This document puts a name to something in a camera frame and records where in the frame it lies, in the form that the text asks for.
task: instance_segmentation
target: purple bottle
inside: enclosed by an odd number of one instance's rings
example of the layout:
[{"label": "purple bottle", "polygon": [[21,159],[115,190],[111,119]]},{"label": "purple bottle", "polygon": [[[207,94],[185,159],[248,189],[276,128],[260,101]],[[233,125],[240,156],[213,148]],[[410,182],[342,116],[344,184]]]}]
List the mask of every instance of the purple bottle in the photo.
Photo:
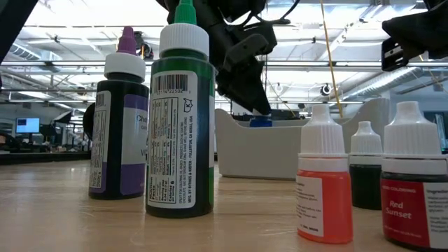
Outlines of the purple bottle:
[{"label": "purple bottle", "polygon": [[136,55],[134,31],[125,27],[118,51],[107,55],[94,113],[89,196],[119,200],[142,196],[148,157],[145,62]]}]

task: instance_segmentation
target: green cap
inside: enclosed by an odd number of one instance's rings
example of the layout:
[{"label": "green cap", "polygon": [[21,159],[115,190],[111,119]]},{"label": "green cap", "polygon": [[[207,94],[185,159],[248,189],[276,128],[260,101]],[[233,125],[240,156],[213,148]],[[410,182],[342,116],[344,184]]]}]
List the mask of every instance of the green cap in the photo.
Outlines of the green cap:
[{"label": "green cap", "polygon": [[187,23],[196,25],[196,9],[193,0],[181,0],[176,8],[174,23]]}]

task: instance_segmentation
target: white label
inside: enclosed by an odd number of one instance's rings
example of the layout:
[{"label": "white label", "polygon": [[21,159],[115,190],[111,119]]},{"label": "white label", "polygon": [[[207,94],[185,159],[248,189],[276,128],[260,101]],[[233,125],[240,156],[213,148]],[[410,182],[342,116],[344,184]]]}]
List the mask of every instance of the white label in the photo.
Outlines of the white label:
[{"label": "white label", "polygon": [[95,112],[93,115],[92,157],[90,158],[89,186],[95,192],[105,191],[102,183],[107,166],[107,148],[109,145],[109,120],[111,113],[111,93],[101,91],[97,93]]},{"label": "white label", "polygon": [[297,217],[300,231],[323,237],[322,179],[296,176]]},{"label": "white label", "polygon": [[448,183],[424,183],[430,247],[448,249]]},{"label": "white label", "polygon": [[148,99],[128,94],[123,109],[122,165],[146,164],[147,137]]},{"label": "white label", "polygon": [[215,166],[215,97],[210,97],[209,167]]},{"label": "white label", "polygon": [[148,155],[148,98],[125,95],[122,132],[120,191],[123,195],[142,193]]},{"label": "white label", "polygon": [[151,82],[148,205],[196,203],[197,75],[165,71]]}]

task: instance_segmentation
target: purple cap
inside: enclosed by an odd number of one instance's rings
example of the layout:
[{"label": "purple cap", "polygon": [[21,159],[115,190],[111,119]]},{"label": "purple cap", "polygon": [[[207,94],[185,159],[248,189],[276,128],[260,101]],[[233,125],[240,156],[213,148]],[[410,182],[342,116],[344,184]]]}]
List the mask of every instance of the purple cap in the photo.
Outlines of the purple cap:
[{"label": "purple cap", "polygon": [[125,27],[123,29],[123,35],[118,42],[117,53],[128,53],[131,55],[137,55],[135,50],[136,46],[137,42],[135,42],[133,28]]}]

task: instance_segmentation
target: wooden table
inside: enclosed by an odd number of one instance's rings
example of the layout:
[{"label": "wooden table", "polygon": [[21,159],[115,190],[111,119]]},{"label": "wooden table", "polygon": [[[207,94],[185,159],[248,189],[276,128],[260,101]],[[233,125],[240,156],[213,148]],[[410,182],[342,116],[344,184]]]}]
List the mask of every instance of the wooden table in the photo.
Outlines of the wooden table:
[{"label": "wooden table", "polygon": [[379,211],[354,209],[354,242],[297,236],[294,182],[222,178],[215,208],[183,220],[146,214],[144,198],[88,197],[86,161],[0,167],[0,251],[406,251],[384,240]]}]

